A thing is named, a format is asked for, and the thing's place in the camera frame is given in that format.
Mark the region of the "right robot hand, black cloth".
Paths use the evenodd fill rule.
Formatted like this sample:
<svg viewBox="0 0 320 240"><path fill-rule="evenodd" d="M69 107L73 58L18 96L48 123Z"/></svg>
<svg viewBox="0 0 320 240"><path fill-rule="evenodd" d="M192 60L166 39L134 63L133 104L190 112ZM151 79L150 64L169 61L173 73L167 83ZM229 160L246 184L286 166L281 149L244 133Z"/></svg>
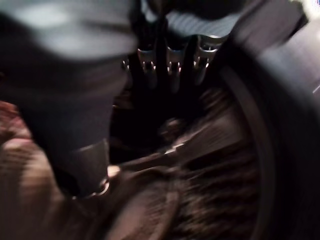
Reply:
<svg viewBox="0 0 320 240"><path fill-rule="evenodd" d="M108 183L115 98L129 74L147 88L167 48L227 36L245 0L3 0L0 98L16 105L59 188L83 199Z"/></svg>

